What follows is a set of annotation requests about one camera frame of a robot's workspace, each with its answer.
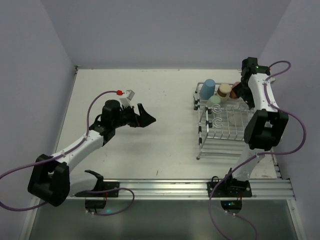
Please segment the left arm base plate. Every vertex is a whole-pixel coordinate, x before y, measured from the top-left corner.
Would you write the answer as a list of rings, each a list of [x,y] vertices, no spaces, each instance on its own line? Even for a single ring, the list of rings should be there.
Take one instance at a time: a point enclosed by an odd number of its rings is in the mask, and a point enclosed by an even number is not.
[[[118,181],[104,181],[102,187],[99,187],[96,191],[104,191],[104,190],[113,190],[120,187],[120,183]],[[79,192],[75,194],[76,197],[85,197],[85,198],[117,198],[119,196],[119,190],[109,191],[105,193],[88,193],[88,192]]]

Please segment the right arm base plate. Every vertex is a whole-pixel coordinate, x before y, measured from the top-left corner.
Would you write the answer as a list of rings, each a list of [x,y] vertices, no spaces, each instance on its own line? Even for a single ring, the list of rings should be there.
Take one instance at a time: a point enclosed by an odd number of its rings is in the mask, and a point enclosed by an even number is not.
[[[214,191],[213,198],[251,198],[253,196],[249,181],[239,181],[232,176],[223,181]]]

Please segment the green plastic cup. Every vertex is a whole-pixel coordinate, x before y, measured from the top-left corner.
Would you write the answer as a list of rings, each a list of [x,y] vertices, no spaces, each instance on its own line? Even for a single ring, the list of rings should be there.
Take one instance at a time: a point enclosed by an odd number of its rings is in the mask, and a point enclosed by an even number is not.
[[[206,102],[206,105],[209,108],[211,108],[213,105],[220,105],[220,104],[221,104],[221,98],[218,95],[212,95]]]

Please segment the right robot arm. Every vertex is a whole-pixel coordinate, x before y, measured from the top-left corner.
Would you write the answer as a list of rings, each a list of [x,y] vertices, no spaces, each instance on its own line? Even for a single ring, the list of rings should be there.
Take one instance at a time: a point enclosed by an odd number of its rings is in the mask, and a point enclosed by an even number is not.
[[[254,111],[244,130],[245,148],[235,168],[229,170],[222,183],[230,196],[250,194],[249,179],[256,165],[271,148],[277,146],[289,121],[288,114],[272,107],[276,104],[268,77],[268,66],[258,64],[256,57],[242,61],[241,80],[233,91]]]

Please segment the blue plastic cup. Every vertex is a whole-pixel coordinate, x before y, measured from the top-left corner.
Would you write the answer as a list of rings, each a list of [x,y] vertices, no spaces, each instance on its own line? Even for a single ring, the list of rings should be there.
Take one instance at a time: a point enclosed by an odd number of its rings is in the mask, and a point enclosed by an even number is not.
[[[216,82],[213,79],[206,79],[200,89],[199,96],[202,100],[208,100],[214,95]]]

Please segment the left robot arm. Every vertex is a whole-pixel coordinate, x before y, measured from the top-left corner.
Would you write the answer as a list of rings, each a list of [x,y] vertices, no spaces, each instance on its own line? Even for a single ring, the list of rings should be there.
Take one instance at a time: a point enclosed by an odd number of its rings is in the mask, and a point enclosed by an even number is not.
[[[84,136],[65,149],[51,156],[40,155],[33,167],[27,191],[54,207],[61,205],[68,196],[78,193],[99,194],[106,191],[104,177],[92,170],[85,170],[82,177],[70,176],[75,167],[94,151],[106,145],[116,134],[116,129],[129,126],[145,128],[156,122],[142,104],[123,106],[117,100],[105,102],[102,112],[90,125]]]

